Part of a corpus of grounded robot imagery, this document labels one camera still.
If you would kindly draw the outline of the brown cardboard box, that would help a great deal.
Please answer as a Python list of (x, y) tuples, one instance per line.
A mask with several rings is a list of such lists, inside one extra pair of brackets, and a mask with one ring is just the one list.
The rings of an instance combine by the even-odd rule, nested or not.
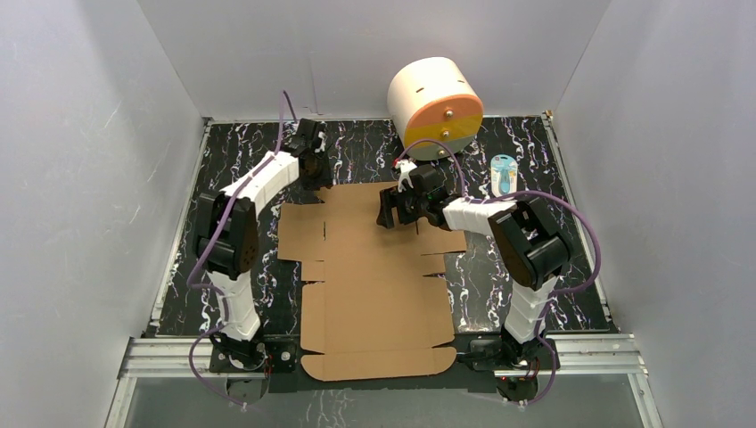
[(301, 264), (301, 364), (313, 378), (340, 352), (449, 346), (456, 359), (444, 257), (465, 251), (464, 234), (425, 219), (378, 226), (382, 189), (337, 185), (322, 204), (281, 208), (277, 254)]

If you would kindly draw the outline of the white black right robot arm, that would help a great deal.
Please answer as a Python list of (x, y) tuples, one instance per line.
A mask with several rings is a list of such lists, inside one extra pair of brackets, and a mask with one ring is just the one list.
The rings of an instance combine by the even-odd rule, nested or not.
[(542, 345), (544, 313), (555, 283), (571, 262), (572, 247), (549, 215), (546, 201), (483, 202), (451, 193), (438, 171), (398, 160), (399, 180), (380, 192), (376, 222), (387, 229), (424, 218), (431, 226), (491, 237), (513, 281), (510, 309), (496, 351), (475, 358), (500, 358), (514, 369), (533, 362)]

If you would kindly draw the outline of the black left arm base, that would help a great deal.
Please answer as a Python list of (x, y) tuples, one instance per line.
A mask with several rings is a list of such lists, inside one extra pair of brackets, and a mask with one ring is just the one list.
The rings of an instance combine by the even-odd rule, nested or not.
[(290, 336), (258, 334), (250, 341), (210, 336), (210, 371), (215, 374), (292, 373), (298, 363), (298, 347)]

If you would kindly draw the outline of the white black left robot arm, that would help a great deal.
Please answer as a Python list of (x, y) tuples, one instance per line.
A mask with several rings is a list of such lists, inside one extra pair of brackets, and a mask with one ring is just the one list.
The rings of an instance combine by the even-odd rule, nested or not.
[(301, 119), (289, 138), (232, 184), (198, 199), (193, 236), (196, 264), (187, 278), (192, 289), (212, 291), (220, 309), (210, 330), (214, 348), (245, 371), (266, 360), (261, 320), (251, 290), (251, 270), (259, 254), (260, 212), (287, 186), (318, 190), (333, 183), (322, 121)]

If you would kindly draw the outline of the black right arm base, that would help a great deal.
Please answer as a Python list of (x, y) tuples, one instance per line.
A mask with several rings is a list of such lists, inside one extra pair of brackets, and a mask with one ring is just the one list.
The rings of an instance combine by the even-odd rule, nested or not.
[(513, 371), (519, 374), (496, 374), (497, 391), (505, 401), (525, 405), (539, 395), (538, 377), (555, 375), (561, 363), (553, 340), (536, 338), (525, 343), (505, 337), (478, 337), (466, 351), (458, 352), (456, 361), (473, 371)]

